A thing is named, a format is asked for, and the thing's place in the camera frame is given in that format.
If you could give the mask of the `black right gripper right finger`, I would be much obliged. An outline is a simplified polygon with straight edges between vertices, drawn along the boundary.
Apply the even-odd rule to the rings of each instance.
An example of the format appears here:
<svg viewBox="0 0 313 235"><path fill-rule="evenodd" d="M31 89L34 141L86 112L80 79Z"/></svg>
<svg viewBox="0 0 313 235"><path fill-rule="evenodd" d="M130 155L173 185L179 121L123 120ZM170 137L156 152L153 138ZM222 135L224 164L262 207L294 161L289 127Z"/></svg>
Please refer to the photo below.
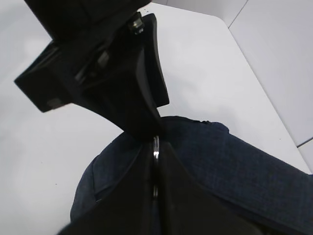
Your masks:
<svg viewBox="0 0 313 235"><path fill-rule="evenodd" d="M158 199L164 235L262 234L196 183L165 141L159 147Z"/></svg>

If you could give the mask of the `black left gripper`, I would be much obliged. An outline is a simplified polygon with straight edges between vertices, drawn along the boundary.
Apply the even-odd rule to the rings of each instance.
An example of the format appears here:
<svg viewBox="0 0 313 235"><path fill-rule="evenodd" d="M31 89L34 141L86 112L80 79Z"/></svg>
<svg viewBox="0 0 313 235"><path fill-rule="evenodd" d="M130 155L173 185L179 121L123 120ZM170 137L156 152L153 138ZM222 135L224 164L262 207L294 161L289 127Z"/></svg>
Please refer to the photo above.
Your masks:
<svg viewBox="0 0 313 235"><path fill-rule="evenodd" d="M28 0L51 37L15 84L41 111L75 104L136 139L162 135L169 104L146 0Z"/></svg>

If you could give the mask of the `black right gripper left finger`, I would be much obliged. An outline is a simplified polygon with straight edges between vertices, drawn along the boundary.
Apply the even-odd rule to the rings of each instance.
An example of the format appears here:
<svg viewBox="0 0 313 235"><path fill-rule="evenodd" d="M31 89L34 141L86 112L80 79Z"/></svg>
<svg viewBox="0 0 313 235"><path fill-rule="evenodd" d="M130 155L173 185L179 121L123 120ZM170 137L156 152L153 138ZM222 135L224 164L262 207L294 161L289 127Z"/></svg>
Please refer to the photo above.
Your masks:
<svg viewBox="0 0 313 235"><path fill-rule="evenodd" d="M158 142L140 150L134 163L112 192L61 235L149 235L153 198L157 194L152 172L158 161Z"/></svg>

